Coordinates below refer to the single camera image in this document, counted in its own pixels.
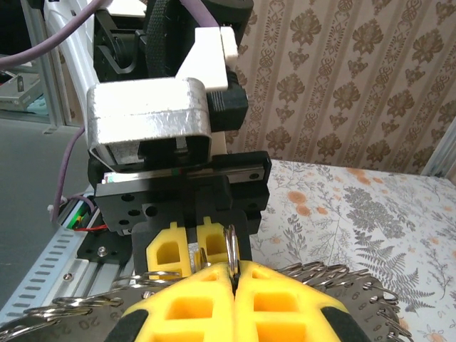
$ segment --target printed number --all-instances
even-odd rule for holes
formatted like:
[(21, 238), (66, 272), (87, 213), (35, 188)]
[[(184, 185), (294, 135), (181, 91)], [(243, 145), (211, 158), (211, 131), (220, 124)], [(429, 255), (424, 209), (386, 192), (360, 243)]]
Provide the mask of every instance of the printed number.
[(70, 333), (71, 329), (66, 324), (57, 324), (48, 333), (46, 333), (46, 331), (40, 332), (38, 338), (34, 337), (33, 334), (29, 334), (26, 336), (33, 336), (33, 342), (47, 342), (58, 340), (61, 338), (62, 335), (69, 335)]
[(83, 330), (88, 330), (91, 326), (99, 326), (100, 322), (97, 321), (98, 317), (92, 317), (85, 321), (79, 322), (79, 327)]
[(120, 319), (120, 317), (122, 317), (122, 315), (124, 314), (125, 312), (125, 309), (121, 309), (120, 310), (120, 313), (117, 312), (117, 311), (114, 311), (114, 312), (111, 312), (111, 319), (113, 319), (114, 321), (118, 321)]
[(345, 296), (347, 294), (347, 289), (339, 289), (335, 292), (334, 296), (339, 298), (340, 296)]

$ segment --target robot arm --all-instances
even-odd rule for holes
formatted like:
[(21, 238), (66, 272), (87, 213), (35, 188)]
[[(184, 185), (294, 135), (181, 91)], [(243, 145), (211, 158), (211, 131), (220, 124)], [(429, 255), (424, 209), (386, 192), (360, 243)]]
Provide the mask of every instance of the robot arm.
[[(208, 219), (233, 224), (241, 258), (252, 259), (249, 234), (269, 198), (267, 153), (228, 155), (224, 141), (247, 113), (234, 67), (253, 2), (203, 2), (221, 27), (198, 27), (179, 0), (128, 9), (114, 0), (61, 46), (84, 112), (95, 202), (110, 231), (131, 235), (137, 273), (152, 269), (147, 250), (164, 229), (184, 227), (188, 244), (200, 242)], [(51, 32), (86, 3), (46, 1)]]

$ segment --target orange flower pattern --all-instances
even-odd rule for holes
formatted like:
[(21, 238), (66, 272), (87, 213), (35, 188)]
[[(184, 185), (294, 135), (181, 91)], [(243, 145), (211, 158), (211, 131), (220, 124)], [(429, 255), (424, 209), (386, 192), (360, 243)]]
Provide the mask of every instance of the orange flower pattern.
[(317, 212), (319, 212), (322, 215), (327, 215), (328, 214), (328, 210), (326, 210), (323, 207), (318, 207), (318, 208), (316, 208), (316, 210), (317, 210)]
[(306, 207), (304, 204), (298, 205), (298, 207), (296, 207), (296, 211), (301, 216), (310, 216), (312, 213), (311, 210), (308, 207)]
[(299, 191), (290, 191), (288, 193), (288, 198), (290, 201), (297, 204), (305, 203), (307, 200), (306, 195)]
[(400, 293), (399, 323), (414, 341), (451, 341), (456, 189), (447, 180), (275, 160), (268, 186), (255, 261), (367, 268)]

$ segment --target floral wallpaper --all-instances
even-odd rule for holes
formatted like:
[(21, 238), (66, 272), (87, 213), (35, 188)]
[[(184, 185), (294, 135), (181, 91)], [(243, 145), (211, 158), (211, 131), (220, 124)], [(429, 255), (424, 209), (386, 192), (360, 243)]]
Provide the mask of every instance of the floral wallpaper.
[(400, 297), (414, 341), (456, 333), (456, 187), (415, 175), (273, 161), (254, 261), (369, 271)]
[(451, 0), (255, 0), (230, 152), (418, 174), (456, 116)]

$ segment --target metal plate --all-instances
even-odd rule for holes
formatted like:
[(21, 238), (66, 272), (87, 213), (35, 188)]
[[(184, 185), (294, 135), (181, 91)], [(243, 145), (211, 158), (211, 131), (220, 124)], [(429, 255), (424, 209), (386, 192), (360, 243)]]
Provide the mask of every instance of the metal plate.
[[(263, 165), (245, 167), (245, 168), (226, 168), (222, 170), (204, 169), (197, 172), (188, 172), (189, 178), (208, 177), (217, 175), (226, 175), (229, 183), (257, 182), (264, 179)], [(171, 177), (172, 170), (145, 171), (135, 173), (118, 173), (107, 172), (104, 174), (102, 184), (130, 182), (133, 180), (148, 180), (150, 178)]]
[(335, 286), (324, 289), (323, 292), (338, 299), (346, 306), (350, 315), (371, 341), (386, 342), (390, 328), (386, 325), (386, 320), (377, 315), (381, 306), (377, 303), (371, 303), (372, 297), (383, 297), (383, 292), (377, 289), (364, 289), (364, 284), (368, 282), (379, 284), (378, 280), (372, 276), (358, 276), (353, 279), (351, 286)]
[(11, 319), (23, 316), (27, 308), (41, 306), (73, 252), (87, 233), (75, 233), (64, 228), (81, 207), (79, 202), (69, 213), (62, 226), (43, 250), (35, 264), (19, 284), (0, 311), (0, 326)]
[[(194, 136), (211, 140), (206, 89), (196, 79), (100, 83), (87, 96), (89, 150), (107, 167), (139, 162), (143, 141)], [(109, 160), (98, 157), (96, 150), (103, 148), (110, 151)]]

